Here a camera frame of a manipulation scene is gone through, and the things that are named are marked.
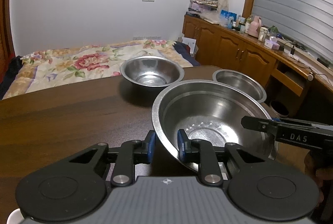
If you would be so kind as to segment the large steel bowl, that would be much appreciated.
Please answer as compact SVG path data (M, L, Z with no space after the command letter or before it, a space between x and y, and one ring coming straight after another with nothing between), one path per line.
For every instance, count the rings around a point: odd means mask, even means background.
M246 93L209 80L185 80L158 94L152 105L152 124L164 148L179 160L177 132L222 147L233 142L272 160L278 143L266 133L242 127L245 116L269 119L264 107Z

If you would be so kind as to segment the medium steel bowl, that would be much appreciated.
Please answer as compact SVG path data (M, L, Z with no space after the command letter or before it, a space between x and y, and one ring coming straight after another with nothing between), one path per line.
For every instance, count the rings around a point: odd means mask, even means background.
M241 90L255 99L258 103L263 103L267 98L266 91L262 85L243 73L222 69L215 71L212 78L213 81Z

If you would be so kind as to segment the small steel bowl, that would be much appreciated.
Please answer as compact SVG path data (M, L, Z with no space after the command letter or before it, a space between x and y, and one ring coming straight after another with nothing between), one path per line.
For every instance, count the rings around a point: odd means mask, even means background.
M182 81L184 69L167 58L141 56L128 59L120 66L123 78L144 88L166 88Z

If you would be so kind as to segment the white floral tray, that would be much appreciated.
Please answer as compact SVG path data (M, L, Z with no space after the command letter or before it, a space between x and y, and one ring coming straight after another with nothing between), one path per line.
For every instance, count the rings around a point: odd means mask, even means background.
M6 224L21 224L24 217L19 208L13 210L7 218Z

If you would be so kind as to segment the wooden sideboard cabinet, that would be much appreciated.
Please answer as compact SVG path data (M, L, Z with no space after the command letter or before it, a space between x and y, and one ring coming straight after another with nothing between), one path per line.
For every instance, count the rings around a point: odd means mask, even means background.
M182 33L196 40L199 63L250 76L265 88L268 101L283 103L290 115L313 120L332 115L332 82L296 57L189 15L184 16Z

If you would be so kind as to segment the pink kettle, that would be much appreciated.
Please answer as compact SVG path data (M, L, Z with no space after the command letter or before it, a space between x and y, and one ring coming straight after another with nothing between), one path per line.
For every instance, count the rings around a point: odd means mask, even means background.
M248 28L248 34L252 37L258 38L261 26L261 18L259 16L254 16Z

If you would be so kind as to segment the floral bed quilt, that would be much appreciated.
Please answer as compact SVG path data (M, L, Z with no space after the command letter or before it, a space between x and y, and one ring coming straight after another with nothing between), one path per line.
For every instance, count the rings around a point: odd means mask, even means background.
M181 67L199 66L189 48L173 40L138 40L107 45L35 51L22 57L22 68L3 99L56 86L120 75L128 59L164 57Z

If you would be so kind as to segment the blue picture card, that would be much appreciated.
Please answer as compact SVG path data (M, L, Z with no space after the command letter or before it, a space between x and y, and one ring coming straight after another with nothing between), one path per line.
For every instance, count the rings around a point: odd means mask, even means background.
M220 25L229 29L233 28L233 23L236 21L237 14L234 12L221 10L220 12Z

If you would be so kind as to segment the folded fabric pile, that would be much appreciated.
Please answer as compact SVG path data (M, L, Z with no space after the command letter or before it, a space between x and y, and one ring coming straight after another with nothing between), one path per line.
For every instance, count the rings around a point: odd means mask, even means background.
M218 9L218 2L211 0L190 0L188 7L189 12L200 14L203 11L216 11Z

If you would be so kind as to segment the dark clothes on bed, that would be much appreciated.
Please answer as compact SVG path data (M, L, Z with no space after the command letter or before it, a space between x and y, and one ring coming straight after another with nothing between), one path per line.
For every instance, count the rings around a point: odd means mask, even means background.
M18 72L21 70L23 65L22 56L17 56L11 59L9 67L5 73L5 76L0 85L0 98L3 99L9 87L15 80Z

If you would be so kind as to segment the brown louvered wardrobe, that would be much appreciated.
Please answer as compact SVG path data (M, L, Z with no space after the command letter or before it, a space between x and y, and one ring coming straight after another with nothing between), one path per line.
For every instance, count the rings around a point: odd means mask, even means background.
M10 0L1 0L1 81L9 67L9 63L15 57L10 24Z

